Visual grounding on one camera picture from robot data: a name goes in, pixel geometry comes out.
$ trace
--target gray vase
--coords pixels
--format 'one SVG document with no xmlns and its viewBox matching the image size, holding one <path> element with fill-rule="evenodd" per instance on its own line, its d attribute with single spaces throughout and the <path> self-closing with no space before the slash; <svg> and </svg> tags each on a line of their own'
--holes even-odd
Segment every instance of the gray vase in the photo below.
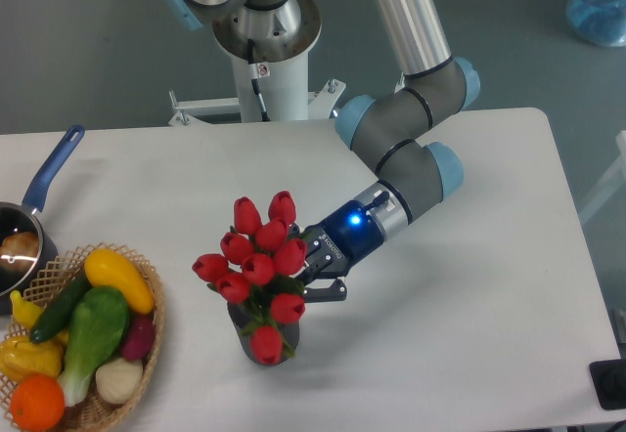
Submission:
<svg viewBox="0 0 626 432">
<path fill-rule="evenodd" d="M 242 329 L 244 326 L 246 326 L 246 324 L 251 322 L 252 317 L 246 311 L 242 310 L 240 305 L 227 302 L 226 306 L 228 308 L 228 314 L 231 317 L 233 325 L 235 326 L 235 330 L 237 331 L 237 335 L 239 336 L 239 341 L 242 343 L 242 348 L 244 349 L 244 352 L 251 361 L 259 364 L 260 366 L 266 366 L 254 357 L 252 349 L 250 348 L 250 336 L 239 335 L 240 329 Z M 291 324 L 279 324 L 279 331 L 281 332 L 281 334 L 283 334 L 283 337 L 287 340 L 287 342 L 289 342 L 293 350 L 295 350 L 295 348 L 297 347 L 297 343 L 300 340 L 300 322 L 295 322 Z M 282 364 L 288 358 L 289 357 L 287 356 L 283 356 L 279 360 L 278 364 Z"/>
</svg>

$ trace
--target yellow squash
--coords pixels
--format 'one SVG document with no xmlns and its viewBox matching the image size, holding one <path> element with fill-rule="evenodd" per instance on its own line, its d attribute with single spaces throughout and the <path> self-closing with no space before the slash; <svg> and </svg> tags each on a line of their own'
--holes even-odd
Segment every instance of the yellow squash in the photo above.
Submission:
<svg viewBox="0 0 626 432">
<path fill-rule="evenodd" d="M 23 327 L 30 330 L 43 312 L 43 308 L 28 300 L 24 300 L 17 290 L 12 291 L 9 296 L 11 297 L 11 304 L 13 305 L 13 318 Z M 64 346 L 67 346 L 67 342 L 69 341 L 67 329 L 57 334 L 54 339 L 61 342 Z"/>
<path fill-rule="evenodd" d="M 28 336 L 13 336 L 0 343 L 0 371 L 22 383 L 34 373 L 57 378 L 63 367 L 63 347 L 55 341 L 33 344 Z"/>
<path fill-rule="evenodd" d="M 147 315 L 155 297 L 146 280 L 125 256 L 108 248 L 94 249 L 85 258 L 85 274 L 94 286 L 108 285 L 119 290 L 131 310 Z"/>
</svg>

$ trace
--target blue pan handle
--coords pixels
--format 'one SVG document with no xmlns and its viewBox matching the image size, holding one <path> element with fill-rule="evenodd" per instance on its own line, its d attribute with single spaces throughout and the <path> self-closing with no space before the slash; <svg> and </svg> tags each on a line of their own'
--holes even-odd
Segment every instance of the blue pan handle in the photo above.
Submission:
<svg viewBox="0 0 626 432">
<path fill-rule="evenodd" d="M 53 178 L 84 135 L 85 128 L 82 126 L 74 125 L 67 129 L 66 134 L 52 153 L 50 153 L 50 156 L 46 158 L 46 161 L 41 165 L 41 168 L 39 168 L 39 171 L 37 171 L 37 174 L 30 182 L 30 186 L 28 186 L 22 200 L 23 204 L 33 207 L 39 210 L 39 212 L 43 210 L 50 183 L 52 183 Z"/>
</svg>

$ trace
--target artificial tulip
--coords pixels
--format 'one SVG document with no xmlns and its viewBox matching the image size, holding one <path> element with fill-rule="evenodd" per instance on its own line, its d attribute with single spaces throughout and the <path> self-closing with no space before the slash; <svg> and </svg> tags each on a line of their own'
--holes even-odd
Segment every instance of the artificial tulip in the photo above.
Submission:
<svg viewBox="0 0 626 432">
<path fill-rule="evenodd" d="M 265 285 L 276 274 L 274 261 L 267 254 L 254 253 L 242 263 L 242 273 L 248 282 Z"/>
<path fill-rule="evenodd" d="M 228 260 L 221 254 L 204 254 L 196 260 L 192 269 L 203 281 L 216 283 L 228 274 Z"/>
<path fill-rule="evenodd" d="M 273 219 L 258 229 L 254 240 L 259 248 L 273 253 L 287 238 L 287 226 L 281 219 Z"/>
<path fill-rule="evenodd" d="M 304 266 L 306 243 L 299 238 L 290 239 L 274 254 L 274 268 L 278 274 L 291 276 Z"/>
<path fill-rule="evenodd" d="M 299 295 L 281 293 L 272 300 L 270 315 L 277 323 L 297 322 L 304 313 L 304 299 Z"/>
<path fill-rule="evenodd" d="M 235 201 L 235 230 L 240 234 L 253 236 L 261 228 L 261 216 L 254 202 L 247 197 Z"/>
<path fill-rule="evenodd" d="M 243 303 L 250 295 L 250 282 L 242 273 L 229 273 L 215 284 L 219 294 L 231 303 Z"/>
<path fill-rule="evenodd" d="M 226 259 L 233 264 L 242 264 L 254 253 L 254 245 L 243 235 L 228 232 L 219 243 Z"/>
<path fill-rule="evenodd" d="M 268 215 L 271 219 L 283 219 L 287 227 L 295 222 L 295 204 L 289 191 L 280 191 L 270 202 Z"/>
<path fill-rule="evenodd" d="M 260 363 L 273 366 L 283 356 L 283 336 L 272 326 L 262 326 L 252 335 L 250 349 Z"/>
</svg>

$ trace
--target purple vegetable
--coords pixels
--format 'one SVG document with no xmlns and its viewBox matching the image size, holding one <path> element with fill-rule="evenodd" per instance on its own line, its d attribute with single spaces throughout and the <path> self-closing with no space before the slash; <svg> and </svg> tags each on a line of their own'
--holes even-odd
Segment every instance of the purple vegetable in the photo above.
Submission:
<svg viewBox="0 0 626 432">
<path fill-rule="evenodd" d="M 153 321 L 146 315 L 137 315 L 128 329 L 119 353 L 127 361 L 143 359 L 152 349 L 156 337 Z"/>
</svg>

